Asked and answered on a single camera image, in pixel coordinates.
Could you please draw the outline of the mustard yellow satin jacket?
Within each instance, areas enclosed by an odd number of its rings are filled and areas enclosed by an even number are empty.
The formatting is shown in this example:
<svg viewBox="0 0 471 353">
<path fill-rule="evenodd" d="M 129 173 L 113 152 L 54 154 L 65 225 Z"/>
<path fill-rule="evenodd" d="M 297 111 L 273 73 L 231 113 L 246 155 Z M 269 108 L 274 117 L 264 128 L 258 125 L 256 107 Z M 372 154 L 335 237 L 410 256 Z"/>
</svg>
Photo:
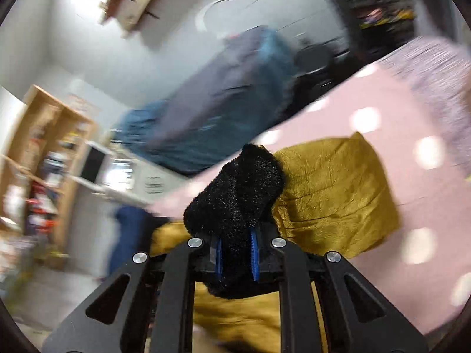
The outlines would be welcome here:
<svg viewBox="0 0 471 353">
<path fill-rule="evenodd" d="M 261 247 L 251 232 L 261 225 L 308 253 L 355 257 L 383 243 L 400 220 L 381 161 L 357 133 L 273 153 L 245 145 L 182 214 L 154 231 L 152 255 L 198 233 L 216 236 L 221 279 L 195 286 L 195 322 L 229 347 L 278 352 L 278 294 L 241 297 L 254 284 Z"/>
</svg>

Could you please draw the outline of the navy blue garment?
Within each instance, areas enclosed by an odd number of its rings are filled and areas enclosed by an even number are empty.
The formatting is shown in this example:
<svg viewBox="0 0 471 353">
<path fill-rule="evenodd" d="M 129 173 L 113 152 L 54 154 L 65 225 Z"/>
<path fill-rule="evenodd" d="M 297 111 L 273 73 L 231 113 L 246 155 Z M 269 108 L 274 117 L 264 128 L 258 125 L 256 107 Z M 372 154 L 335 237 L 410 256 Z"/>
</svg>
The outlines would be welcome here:
<svg viewBox="0 0 471 353">
<path fill-rule="evenodd" d="M 149 253 L 157 224 L 153 215 L 140 207 L 123 206 L 115 213 L 119 235 L 112 248 L 107 269 L 110 276 L 135 253 Z"/>
</svg>

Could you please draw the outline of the pink polka dot bedsheet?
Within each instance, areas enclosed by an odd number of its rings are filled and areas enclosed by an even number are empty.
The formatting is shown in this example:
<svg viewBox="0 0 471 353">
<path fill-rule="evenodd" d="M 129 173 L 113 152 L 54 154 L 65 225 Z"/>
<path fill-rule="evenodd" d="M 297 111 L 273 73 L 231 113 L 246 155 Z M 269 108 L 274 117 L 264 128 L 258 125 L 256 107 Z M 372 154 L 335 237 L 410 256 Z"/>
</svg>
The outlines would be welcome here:
<svg viewBox="0 0 471 353">
<path fill-rule="evenodd" d="M 421 332 L 451 323 L 436 352 L 470 350 L 470 177 L 408 84 L 377 62 L 267 131 L 269 151 L 360 134 L 387 177 L 400 226 L 345 257 Z"/>
</svg>

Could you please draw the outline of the white appliance with screen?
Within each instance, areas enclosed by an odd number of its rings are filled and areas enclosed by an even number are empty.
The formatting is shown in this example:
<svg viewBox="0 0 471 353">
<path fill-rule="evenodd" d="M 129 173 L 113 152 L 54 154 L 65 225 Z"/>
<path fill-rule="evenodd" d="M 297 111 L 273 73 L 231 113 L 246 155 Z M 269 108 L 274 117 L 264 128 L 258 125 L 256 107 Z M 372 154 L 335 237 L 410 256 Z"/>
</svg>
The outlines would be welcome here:
<svg viewBox="0 0 471 353">
<path fill-rule="evenodd" d="M 147 207 L 187 179 L 120 147 L 87 141 L 84 155 L 70 172 L 75 182 L 111 201 Z"/>
</svg>

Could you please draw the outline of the wooden bookshelf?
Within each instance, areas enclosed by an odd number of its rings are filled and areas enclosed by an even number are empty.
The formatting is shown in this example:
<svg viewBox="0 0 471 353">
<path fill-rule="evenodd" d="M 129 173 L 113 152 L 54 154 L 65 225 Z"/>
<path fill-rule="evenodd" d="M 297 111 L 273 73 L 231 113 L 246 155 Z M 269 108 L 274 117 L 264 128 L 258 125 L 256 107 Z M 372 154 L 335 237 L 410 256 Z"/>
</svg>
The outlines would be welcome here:
<svg viewBox="0 0 471 353">
<path fill-rule="evenodd" d="M 1 153 L 1 235 L 37 237 L 46 264 L 63 270 L 78 187 L 72 173 L 97 125 L 37 85 L 25 99 Z"/>
</svg>

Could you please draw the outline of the grey and teal duvet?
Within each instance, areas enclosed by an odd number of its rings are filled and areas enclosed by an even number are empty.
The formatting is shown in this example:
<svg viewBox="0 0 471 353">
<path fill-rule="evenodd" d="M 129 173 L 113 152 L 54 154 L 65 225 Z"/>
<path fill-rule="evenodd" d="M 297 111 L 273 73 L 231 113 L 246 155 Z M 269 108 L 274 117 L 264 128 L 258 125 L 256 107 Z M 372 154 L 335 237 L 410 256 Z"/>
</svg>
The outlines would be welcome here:
<svg viewBox="0 0 471 353">
<path fill-rule="evenodd" d="M 125 114 L 113 138 L 151 163 L 197 175 L 282 121 L 295 74 L 289 45 L 257 26 L 230 38 L 169 97 Z"/>
</svg>

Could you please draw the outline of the black round stool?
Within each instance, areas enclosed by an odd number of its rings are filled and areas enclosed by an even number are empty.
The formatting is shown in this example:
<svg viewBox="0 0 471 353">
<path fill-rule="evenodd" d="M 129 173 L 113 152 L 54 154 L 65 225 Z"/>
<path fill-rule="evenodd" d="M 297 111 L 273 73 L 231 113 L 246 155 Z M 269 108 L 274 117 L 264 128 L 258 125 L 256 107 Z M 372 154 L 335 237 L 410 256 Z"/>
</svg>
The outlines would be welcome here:
<svg viewBox="0 0 471 353">
<path fill-rule="evenodd" d="M 297 78 L 334 79 L 334 54 L 329 46 L 306 46 L 295 54 L 294 62 Z"/>
</svg>

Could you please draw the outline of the mauve knitted blanket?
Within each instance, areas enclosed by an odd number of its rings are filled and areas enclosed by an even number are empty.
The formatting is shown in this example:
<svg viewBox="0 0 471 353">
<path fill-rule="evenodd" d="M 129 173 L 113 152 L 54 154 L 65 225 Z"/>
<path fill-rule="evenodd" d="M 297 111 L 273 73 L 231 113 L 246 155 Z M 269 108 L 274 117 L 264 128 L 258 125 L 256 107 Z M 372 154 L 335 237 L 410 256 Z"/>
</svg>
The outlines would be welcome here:
<svg viewBox="0 0 471 353">
<path fill-rule="evenodd" d="M 470 55 L 445 37 L 416 37 L 378 62 L 408 84 L 470 177 Z"/>
</svg>

